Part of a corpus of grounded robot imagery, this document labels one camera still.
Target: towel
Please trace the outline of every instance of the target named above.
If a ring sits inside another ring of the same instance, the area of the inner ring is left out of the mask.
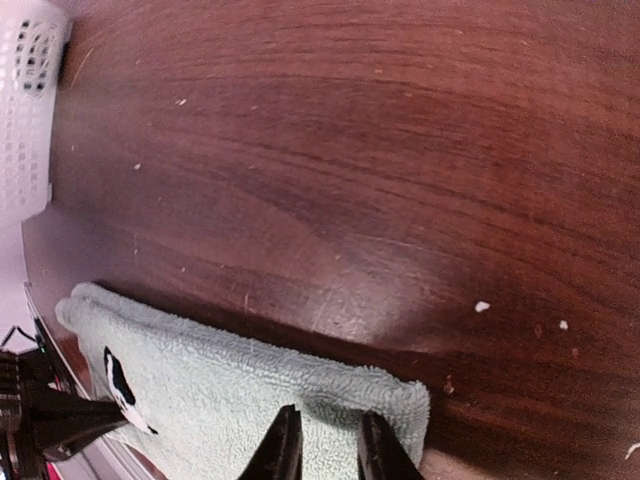
[[[302,415],[305,480],[358,478],[357,429],[367,410],[389,421],[416,465],[422,456],[429,394],[419,382],[243,338],[94,284],[78,285],[56,314],[78,336],[95,399],[114,397],[105,352],[117,359],[149,428],[109,435],[170,480],[236,479],[289,404]]]

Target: dark wood surface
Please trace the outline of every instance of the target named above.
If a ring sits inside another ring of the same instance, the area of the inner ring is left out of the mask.
[[[96,281],[420,379],[427,478],[640,478],[637,3],[64,1],[24,233],[85,380]]]

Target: debris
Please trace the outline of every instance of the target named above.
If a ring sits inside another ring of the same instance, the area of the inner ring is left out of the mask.
[[[456,391],[456,389],[453,388],[453,385],[451,384],[451,375],[447,375],[447,383],[444,384],[443,390],[447,395],[452,395],[453,392]]]
[[[84,67],[84,64],[87,63],[87,60],[89,59],[89,57],[91,56],[94,50],[95,50],[95,47],[92,47],[91,50],[89,50],[87,54],[84,56],[84,58],[82,59],[82,62],[80,62],[80,66],[78,67],[78,70],[76,70],[76,73],[73,76],[73,79],[71,79],[71,85],[69,85],[70,89],[73,88],[73,86],[76,84],[76,80],[78,79],[80,70],[82,70],[82,67]]]
[[[487,302],[478,302],[478,303],[476,303],[476,312],[482,313],[485,310],[489,310],[490,306],[491,305],[488,304]]]
[[[138,234],[133,234],[133,261],[138,266]]]
[[[640,443],[634,443],[633,445],[631,445],[629,447],[629,450],[627,450],[627,455],[624,457],[624,459],[629,460],[629,457],[631,456],[631,454],[639,448],[640,448]]]

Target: white crumb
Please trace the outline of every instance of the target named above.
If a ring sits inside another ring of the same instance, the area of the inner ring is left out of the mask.
[[[629,457],[631,456],[631,454],[639,448],[640,448],[640,443],[634,443],[633,445],[631,445],[629,447],[629,450],[627,450],[627,455],[624,457],[624,459],[629,460]]]
[[[487,302],[478,302],[478,303],[476,303],[476,312],[482,313],[485,310],[489,310],[490,306],[491,305],[488,304]]]
[[[447,383],[445,383],[444,385],[444,393],[446,393],[447,395],[453,395],[453,392],[455,391],[456,389],[451,383],[451,375],[447,375]]]

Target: basket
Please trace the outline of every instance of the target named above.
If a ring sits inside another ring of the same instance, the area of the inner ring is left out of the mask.
[[[70,34],[71,22],[57,7],[0,0],[0,229],[51,200],[53,107]]]

